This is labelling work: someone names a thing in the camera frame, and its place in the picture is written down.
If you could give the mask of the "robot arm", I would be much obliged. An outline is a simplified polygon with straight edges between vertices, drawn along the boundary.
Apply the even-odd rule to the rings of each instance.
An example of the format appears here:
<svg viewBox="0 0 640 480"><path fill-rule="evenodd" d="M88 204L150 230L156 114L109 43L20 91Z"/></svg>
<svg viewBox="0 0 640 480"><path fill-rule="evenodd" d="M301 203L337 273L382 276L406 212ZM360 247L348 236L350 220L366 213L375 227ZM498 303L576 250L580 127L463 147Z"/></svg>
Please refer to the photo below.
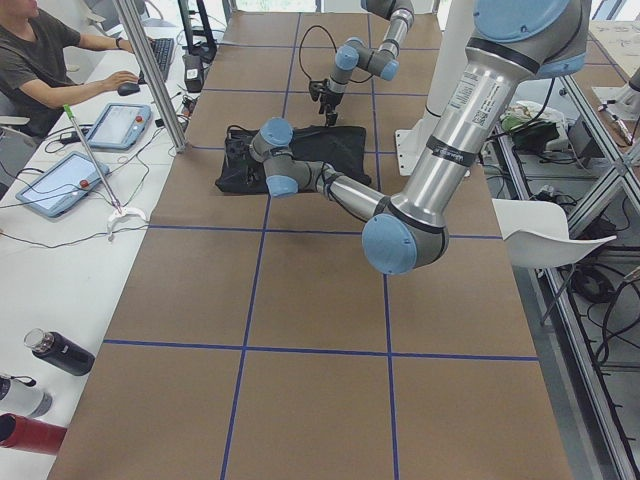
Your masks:
<svg viewBox="0 0 640 480"><path fill-rule="evenodd" d="M274 198L314 190L364 222L362 246L384 274L431 264L449 241L444 212L518 85L574 73L584 64L587 1L477 1L466 60L402 191L386 196L330 164L298 159L294 131L275 117L247 145Z"/></svg>
<svg viewBox="0 0 640 480"><path fill-rule="evenodd" d="M337 49L329 77L309 81L310 96L320 102L319 113L325 116L327 127L336 123L336 108L356 68L386 81L395 77L401 44L414 23L414 8L409 0L363 0L360 4L368 13L388 20L389 25L378 49L366 46L358 37L350 37Z"/></svg>

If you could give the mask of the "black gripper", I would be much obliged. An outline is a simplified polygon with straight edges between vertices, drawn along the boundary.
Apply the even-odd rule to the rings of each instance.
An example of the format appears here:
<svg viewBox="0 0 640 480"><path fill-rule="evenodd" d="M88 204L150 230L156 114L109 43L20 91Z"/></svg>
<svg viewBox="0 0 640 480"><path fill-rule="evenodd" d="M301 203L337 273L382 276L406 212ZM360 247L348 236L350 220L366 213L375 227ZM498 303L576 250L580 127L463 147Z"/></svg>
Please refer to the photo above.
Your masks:
<svg viewBox="0 0 640 480"><path fill-rule="evenodd" d="M244 131L231 131L225 139L224 178L233 183L257 183L258 163L249 153L252 135Z"/></svg>
<svg viewBox="0 0 640 480"><path fill-rule="evenodd" d="M310 81L309 94L314 102L320 102L319 113L325 115L325 125L334 126L338 119L336 107L341 103L343 93L337 91L330 79Z"/></svg>

